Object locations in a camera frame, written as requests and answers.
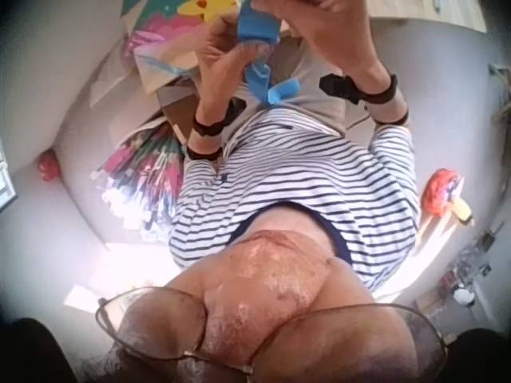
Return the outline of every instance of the eyeglasses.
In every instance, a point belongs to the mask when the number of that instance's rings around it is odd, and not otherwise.
[[[403,306],[346,306],[300,315],[271,334],[244,366],[201,355],[207,317],[201,300],[168,287],[121,294],[96,312],[99,326],[124,350],[151,365],[165,362],[171,367],[165,368],[168,377],[175,379],[177,366],[186,361],[223,377],[212,381],[423,382],[432,381],[446,361],[436,329]]]

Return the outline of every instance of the beige pants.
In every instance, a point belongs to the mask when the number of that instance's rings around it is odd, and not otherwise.
[[[268,64],[271,67],[271,85],[296,77],[301,87],[299,94],[279,105],[264,105],[250,94],[246,84],[242,84],[236,92],[236,97],[245,100],[247,108],[224,129],[223,144],[229,142],[238,129],[256,113],[269,108],[294,109],[323,122],[343,135],[346,133],[344,118],[346,102],[326,95],[319,88],[319,79],[330,73],[342,74],[339,68],[312,52],[302,38],[284,38],[270,56]]]

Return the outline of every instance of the long-sleeve shirt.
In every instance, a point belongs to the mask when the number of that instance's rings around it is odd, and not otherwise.
[[[170,250],[181,267],[223,250],[258,211],[293,203],[339,239],[374,291],[414,248],[420,219],[407,128],[382,126],[363,148],[309,116],[271,109],[237,132],[217,171],[186,165]]]

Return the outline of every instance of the eyeglass frame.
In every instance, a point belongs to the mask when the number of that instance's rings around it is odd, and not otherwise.
[[[201,334],[197,338],[197,343],[196,343],[196,345],[194,347],[195,350],[193,350],[193,351],[184,351],[183,354],[181,356],[179,356],[179,357],[171,357],[171,358],[167,358],[167,357],[166,358],[150,357],[149,355],[145,355],[144,353],[134,349],[131,345],[129,345],[125,341],[119,339],[119,337],[117,335],[113,335],[113,334],[110,333],[110,331],[112,331],[112,333],[116,333],[116,330],[113,328],[112,322],[108,319],[108,316],[107,316],[107,318],[103,317],[103,314],[106,314],[106,312],[103,309],[105,307],[107,307],[108,304],[110,304],[111,302],[115,301],[116,299],[119,299],[119,298],[121,298],[121,297],[123,297],[125,295],[132,294],[134,292],[142,291],[142,290],[166,290],[166,291],[169,291],[169,292],[185,295],[185,296],[191,298],[192,300],[194,300],[194,301],[196,301],[196,302],[198,302],[200,304],[200,306],[204,309],[204,324],[202,325]],[[205,361],[207,363],[210,363],[210,364],[213,364],[213,365],[217,365],[217,366],[222,367],[222,368],[233,369],[233,370],[235,370],[235,371],[245,375],[246,378],[249,378],[254,373],[253,360],[255,359],[255,356],[257,355],[257,353],[268,342],[271,342],[273,339],[275,339],[275,336],[287,324],[289,324],[289,323],[291,323],[293,321],[299,320],[301,318],[314,315],[314,314],[323,314],[323,313],[326,313],[326,312],[329,312],[329,311],[342,310],[342,309],[355,308],[355,307],[372,307],[372,306],[379,306],[379,307],[386,307],[386,308],[394,308],[394,309],[404,310],[405,312],[408,312],[408,313],[415,314],[415,315],[419,316],[425,323],[427,323],[428,327],[430,327],[431,330],[435,333],[435,335],[436,335],[436,337],[438,339],[438,343],[441,346],[442,353],[443,353],[442,363],[439,365],[439,367],[437,369],[437,372],[436,372],[436,375],[438,375],[440,373],[440,371],[442,371],[442,369],[446,365],[448,349],[447,349],[447,344],[444,342],[444,340],[443,340],[442,336],[440,335],[440,333],[433,326],[433,323],[431,323],[431,321],[424,314],[419,313],[416,310],[413,310],[413,309],[411,309],[409,307],[398,305],[398,304],[395,304],[395,303],[366,303],[366,304],[362,304],[362,305],[350,305],[350,306],[341,306],[341,307],[331,307],[331,308],[328,308],[328,309],[322,309],[322,310],[317,310],[317,311],[313,311],[313,312],[310,312],[310,313],[303,313],[303,314],[297,315],[296,317],[291,318],[290,320],[286,321],[285,323],[283,323],[280,326],[278,326],[275,330],[273,330],[271,332],[271,334],[269,334],[264,339],[264,341],[257,347],[257,349],[254,351],[254,353],[252,354],[251,359],[250,359],[251,363],[247,364],[247,365],[243,365],[243,366],[229,365],[228,363],[225,363],[223,361],[217,361],[215,359],[211,359],[210,357],[205,357],[205,356],[202,356],[199,353],[197,353],[197,350],[202,346],[202,343],[204,341],[204,337],[205,337],[205,334],[206,334],[206,323],[208,322],[208,310],[207,310],[204,302],[202,302],[200,299],[198,299],[198,297],[196,297],[196,296],[194,296],[194,295],[192,295],[190,293],[187,293],[185,291],[176,290],[176,289],[173,289],[171,287],[166,287],[166,286],[147,286],[147,287],[136,288],[136,289],[133,289],[133,290],[130,290],[130,291],[126,291],[126,292],[124,292],[122,294],[119,294],[119,295],[117,295],[114,298],[111,298],[109,300],[101,299],[100,300],[100,306],[97,309],[94,317],[96,318],[96,322],[100,326],[100,328],[103,331],[105,331],[116,343],[120,344],[123,348],[129,349],[132,353],[138,355],[142,360],[143,359],[149,359],[150,361],[163,362],[163,361],[183,361],[183,360],[186,360],[188,358],[192,358],[192,359],[196,359],[198,361]],[[105,321],[105,324],[106,323],[110,324],[110,327],[112,328],[111,330],[107,329],[108,325],[104,326],[101,323],[101,321],[99,319],[100,316]]]

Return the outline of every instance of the nose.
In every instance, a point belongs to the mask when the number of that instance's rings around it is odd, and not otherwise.
[[[264,339],[299,310],[298,300],[257,278],[224,280],[204,296],[208,321],[201,351],[231,365],[245,365]]]

